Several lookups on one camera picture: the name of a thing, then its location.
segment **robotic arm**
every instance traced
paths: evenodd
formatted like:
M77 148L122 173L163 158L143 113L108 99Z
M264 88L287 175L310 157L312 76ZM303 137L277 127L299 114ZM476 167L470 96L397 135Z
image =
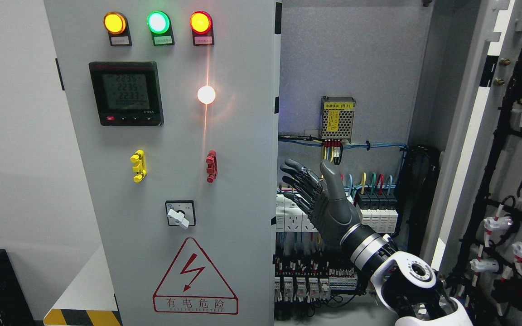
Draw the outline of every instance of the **robotic arm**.
M400 317L395 326L472 326L464 307L448 297L429 264L407 252L395 250L371 227L360 223L360 212L346 199L335 165L322 161L324 179L302 164L286 159L283 181L298 190L285 192L307 213L328 245L342 251L368 274L381 302Z

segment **yellow connector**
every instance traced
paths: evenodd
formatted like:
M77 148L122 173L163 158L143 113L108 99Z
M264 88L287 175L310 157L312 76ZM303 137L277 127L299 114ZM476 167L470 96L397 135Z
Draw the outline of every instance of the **yellow connector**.
M146 177L146 160L145 160L145 151L137 150L130 157L132 165L132 172L136 173L133 177L134 182L139 183Z

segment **robot finger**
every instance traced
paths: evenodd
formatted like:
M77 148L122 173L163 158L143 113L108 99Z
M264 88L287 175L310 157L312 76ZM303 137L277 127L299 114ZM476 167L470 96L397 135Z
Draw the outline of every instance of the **robot finger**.
M311 186L317 187L319 185L319 182L320 182L319 177L317 175L315 175L315 173L313 173L312 170L304 167L301 163L288 158L285 160L285 164L288 167L295 169L297 171L297 173L302 173L303 175L308 176L308 180L309 180Z
M309 204L307 204L307 202L300 196L296 196L291 192L283 192L283 196L285 196L286 198L288 198L288 199L292 200L294 203L296 203L297 206L299 208L301 208L301 210L303 212L305 212L307 215L309 215L309 213L311 212L311 209L309 208Z
M340 200L346 198L346 190L343 188L342 178L335 165L325 159L321 161L319 169L324 175L325 183L328 186L329 200Z
M296 169L290 168L290 167L288 167L287 165L284 165L284 164L282 164L279 167L279 169L282 170L283 172L287 173L288 175L291 175L291 176L295 176L296 174L298 174L298 171Z
M283 176L283 178L281 178L283 180L283 182L285 182L286 184L291 184L292 186L294 186L294 188L296 188L296 190L298 190L299 194L303 197L303 199L305 199L307 202L311 202L313 200L313 198L311 198L311 195L310 193L313 192L313 190L307 190L301 183L299 183L297 180L291 178L291 177L288 177L288 176Z

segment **yellow label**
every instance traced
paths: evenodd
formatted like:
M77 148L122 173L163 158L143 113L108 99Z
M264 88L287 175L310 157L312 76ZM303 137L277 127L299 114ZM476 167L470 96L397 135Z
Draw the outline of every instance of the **yellow label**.
M329 110L327 131L338 131L339 110Z
M354 109L353 102L326 102L324 103L324 110L352 110Z

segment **digital power meter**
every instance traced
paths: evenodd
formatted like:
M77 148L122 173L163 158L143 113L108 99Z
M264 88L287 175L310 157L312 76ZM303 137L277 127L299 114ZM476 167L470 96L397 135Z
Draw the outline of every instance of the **digital power meter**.
M101 125L164 123L156 62L90 62L89 67Z

